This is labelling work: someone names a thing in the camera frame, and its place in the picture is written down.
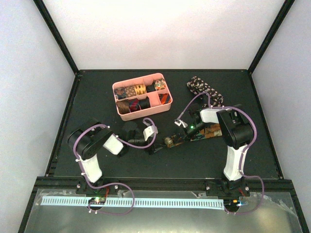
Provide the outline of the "brown green patterned tie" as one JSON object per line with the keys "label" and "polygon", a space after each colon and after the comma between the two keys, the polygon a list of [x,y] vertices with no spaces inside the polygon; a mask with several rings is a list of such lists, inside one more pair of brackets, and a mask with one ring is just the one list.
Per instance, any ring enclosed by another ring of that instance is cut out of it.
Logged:
{"label": "brown green patterned tie", "polygon": [[172,148],[183,143],[205,140],[219,136],[222,136],[219,124],[200,123],[191,124],[186,128],[178,128],[175,134],[164,137],[163,141],[168,148]]}

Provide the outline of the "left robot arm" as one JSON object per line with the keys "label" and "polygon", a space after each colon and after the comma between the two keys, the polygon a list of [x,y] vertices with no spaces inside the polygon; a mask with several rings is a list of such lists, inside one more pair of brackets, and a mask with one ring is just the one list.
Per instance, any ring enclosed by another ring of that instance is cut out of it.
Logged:
{"label": "left robot arm", "polygon": [[143,119],[145,129],[138,129],[133,121],[124,124],[119,135],[115,134],[109,126],[96,119],[91,119],[77,127],[68,137],[68,145],[76,157],[76,162],[86,178],[87,188],[94,194],[104,189],[103,175],[99,165],[98,151],[102,148],[109,153],[122,156],[130,147],[153,152],[155,150],[158,129],[148,117]]}

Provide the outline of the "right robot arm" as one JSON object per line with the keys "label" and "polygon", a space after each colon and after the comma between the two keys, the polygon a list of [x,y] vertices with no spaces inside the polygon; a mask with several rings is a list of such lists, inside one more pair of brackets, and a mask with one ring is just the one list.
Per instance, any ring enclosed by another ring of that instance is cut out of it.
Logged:
{"label": "right robot arm", "polygon": [[249,146],[257,137],[257,130],[251,118],[234,107],[207,107],[194,111],[196,122],[188,125],[181,117],[174,122],[184,128],[188,137],[194,136],[208,123],[220,125],[224,142],[227,145],[226,164],[221,179],[221,190],[231,196],[243,186],[244,163]]}

